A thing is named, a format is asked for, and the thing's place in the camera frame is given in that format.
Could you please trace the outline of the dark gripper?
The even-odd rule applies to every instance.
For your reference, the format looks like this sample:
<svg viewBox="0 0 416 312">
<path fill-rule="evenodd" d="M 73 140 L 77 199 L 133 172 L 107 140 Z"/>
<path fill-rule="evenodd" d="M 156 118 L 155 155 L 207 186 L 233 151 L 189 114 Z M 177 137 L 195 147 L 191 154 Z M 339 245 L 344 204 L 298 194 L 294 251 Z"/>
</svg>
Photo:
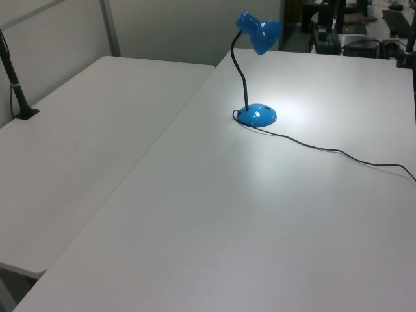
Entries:
<svg viewBox="0 0 416 312">
<path fill-rule="evenodd" d="M 329 2 L 322 2 L 319 5 L 318 25 L 327 25 L 329 18 L 330 18 L 330 5 L 329 5 Z M 324 32 L 324 27 L 323 26 L 319 26 L 318 31 L 320 33 L 323 33 Z M 325 32 L 326 33 L 329 33 L 329 31 L 330 31 L 330 26 L 327 25 L 325 27 Z"/>
</svg>

